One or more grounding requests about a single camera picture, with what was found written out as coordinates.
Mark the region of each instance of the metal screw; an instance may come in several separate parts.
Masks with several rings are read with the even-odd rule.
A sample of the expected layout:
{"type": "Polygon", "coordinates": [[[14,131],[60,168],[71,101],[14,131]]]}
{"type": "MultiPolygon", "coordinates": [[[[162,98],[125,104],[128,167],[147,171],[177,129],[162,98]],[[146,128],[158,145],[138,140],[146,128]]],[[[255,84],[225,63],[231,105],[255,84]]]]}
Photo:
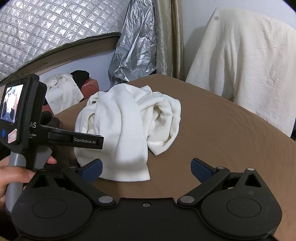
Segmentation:
{"type": "Polygon", "coordinates": [[[113,202],[113,197],[110,197],[110,196],[101,196],[99,198],[99,202],[100,203],[111,203],[111,202],[113,202]]]}
{"type": "Polygon", "coordinates": [[[194,197],[191,197],[191,196],[183,196],[183,197],[180,197],[180,201],[182,203],[193,203],[194,202],[194,197]]]}

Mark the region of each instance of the finger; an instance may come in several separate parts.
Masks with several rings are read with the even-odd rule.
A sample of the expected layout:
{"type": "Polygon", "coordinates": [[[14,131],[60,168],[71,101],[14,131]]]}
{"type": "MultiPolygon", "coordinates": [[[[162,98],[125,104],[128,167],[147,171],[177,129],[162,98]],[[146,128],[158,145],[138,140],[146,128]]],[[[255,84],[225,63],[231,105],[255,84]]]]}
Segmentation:
{"type": "Polygon", "coordinates": [[[0,169],[0,198],[4,196],[9,183],[28,183],[34,172],[21,167],[4,167],[0,169]]]}
{"type": "Polygon", "coordinates": [[[55,158],[53,158],[52,156],[50,156],[47,160],[46,163],[49,163],[49,164],[56,164],[57,163],[57,160],[55,158]]]}
{"type": "Polygon", "coordinates": [[[7,166],[8,166],[8,163],[9,163],[9,157],[10,157],[10,156],[7,156],[7,157],[5,157],[4,159],[2,159],[2,160],[0,161],[0,168],[1,168],[1,167],[7,167],[7,166]]]}
{"type": "Polygon", "coordinates": [[[5,205],[5,195],[0,198],[0,210],[4,208],[5,205]]]}

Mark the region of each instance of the white patterned cloth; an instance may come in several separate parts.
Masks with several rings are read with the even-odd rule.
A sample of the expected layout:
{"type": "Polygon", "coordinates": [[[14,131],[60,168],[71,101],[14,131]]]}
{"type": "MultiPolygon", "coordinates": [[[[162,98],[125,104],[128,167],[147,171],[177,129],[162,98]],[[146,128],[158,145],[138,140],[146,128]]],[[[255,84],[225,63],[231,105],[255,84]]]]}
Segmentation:
{"type": "Polygon", "coordinates": [[[54,115],[79,103],[83,94],[70,74],[54,74],[48,77],[45,98],[54,115]]]}
{"type": "Polygon", "coordinates": [[[179,132],[180,115],[178,100],[152,92],[149,86],[117,84],[108,92],[99,91],[79,113],[75,131],[102,135],[103,149],[74,148],[77,161],[84,166],[101,159],[100,178],[107,180],[149,180],[148,148],[159,155],[170,147],[179,132]]]}

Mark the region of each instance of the white towel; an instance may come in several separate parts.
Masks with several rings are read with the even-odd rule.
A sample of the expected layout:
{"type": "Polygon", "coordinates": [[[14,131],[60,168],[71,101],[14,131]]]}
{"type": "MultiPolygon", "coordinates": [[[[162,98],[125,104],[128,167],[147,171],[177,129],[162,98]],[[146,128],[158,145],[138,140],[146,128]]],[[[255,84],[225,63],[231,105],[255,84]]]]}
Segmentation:
{"type": "Polygon", "coordinates": [[[70,74],[54,74],[43,83],[47,86],[45,98],[54,115],[83,99],[82,92],[70,74]]]}
{"type": "Polygon", "coordinates": [[[148,148],[158,155],[175,140],[181,115],[178,100],[149,86],[118,84],[92,95],[79,113],[75,131],[104,137],[102,150],[74,148],[81,166],[99,158],[101,178],[134,182],[150,179],[148,148]]]}
{"type": "Polygon", "coordinates": [[[295,29],[252,11],[217,8],[186,82],[233,99],[290,136],[295,77],[295,29]]]}

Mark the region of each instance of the device screen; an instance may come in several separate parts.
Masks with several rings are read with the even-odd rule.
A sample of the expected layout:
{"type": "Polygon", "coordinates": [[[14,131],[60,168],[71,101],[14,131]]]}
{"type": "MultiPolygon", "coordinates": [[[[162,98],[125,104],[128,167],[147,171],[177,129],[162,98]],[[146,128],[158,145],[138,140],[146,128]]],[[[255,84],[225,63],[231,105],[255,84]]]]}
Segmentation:
{"type": "Polygon", "coordinates": [[[15,116],[17,113],[17,105],[20,100],[20,94],[24,85],[16,85],[8,87],[4,96],[3,106],[1,110],[1,119],[15,122],[15,116]]]}

